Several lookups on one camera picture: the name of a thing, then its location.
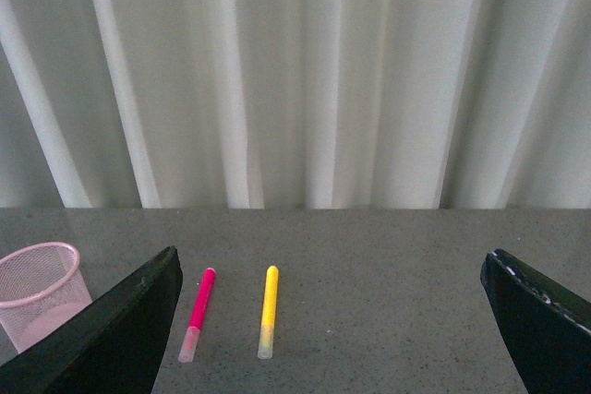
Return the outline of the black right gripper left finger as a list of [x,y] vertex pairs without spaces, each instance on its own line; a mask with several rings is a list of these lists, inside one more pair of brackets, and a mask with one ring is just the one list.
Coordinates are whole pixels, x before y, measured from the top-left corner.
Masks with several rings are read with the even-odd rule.
[[169,246],[1,367],[4,393],[149,393],[182,288]]

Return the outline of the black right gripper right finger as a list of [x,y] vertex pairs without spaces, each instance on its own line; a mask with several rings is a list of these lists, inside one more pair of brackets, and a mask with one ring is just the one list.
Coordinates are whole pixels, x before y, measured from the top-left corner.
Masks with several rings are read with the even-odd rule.
[[590,391],[590,302],[497,249],[480,281],[529,393]]

